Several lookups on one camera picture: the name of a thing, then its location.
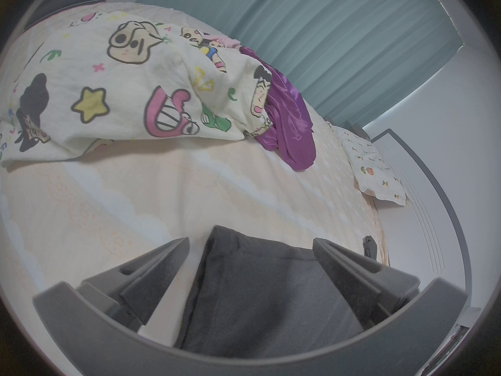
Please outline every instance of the beige bed sheet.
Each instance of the beige bed sheet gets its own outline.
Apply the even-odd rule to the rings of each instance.
[[[179,11],[134,3],[65,11],[28,30],[10,48],[0,68],[2,107],[9,104],[3,98],[6,88],[13,87],[47,33],[97,10],[135,11],[216,32]],[[204,243],[216,224],[304,248],[322,237],[361,254],[363,237],[372,235],[378,261],[387,264],[372,198],[356,188],[341,144],[308,108],[317,158],[304,172],[294,172],[254,140],[202,138],[116,142],[76,161],[0,169],[0,285],[35,343],[66,374],[79,374],[41,324],[32,297],[61,280],[77,286],[188,236],[188,259],[141,330],[172,344]],[[2,142],[14,138],[3,136]]]

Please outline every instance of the green cartoon character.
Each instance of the green cartoon character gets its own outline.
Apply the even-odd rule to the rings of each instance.
[[[227,118],[214,115],[209,108],[202,103],[202,124],[209,128],[216,128],[223,132],[228,132],[231,128],[231,121]]]

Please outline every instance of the yellow star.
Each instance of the yellow star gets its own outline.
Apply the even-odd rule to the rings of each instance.
[[[105,116],[110,112],[110,108],[104,102],[106,89],[91,89],[85,86],[82,89],[80,99],[72,104],[71,109],[80,113],[80,121],[84,124],[91,122],[95,117]]]

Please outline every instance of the pink x mark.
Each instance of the pink x mark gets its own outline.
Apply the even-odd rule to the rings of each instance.
[[[92,67],[94,67],[94,72],[104,71],[103,63],[99,63],[97,66],[93,65]]]

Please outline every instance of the curtain fold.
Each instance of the curtain fold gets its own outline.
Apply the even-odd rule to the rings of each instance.
[[[336,125],[364,126],[462,45],[437,0],[137,0],[198,18],[277,68]]]

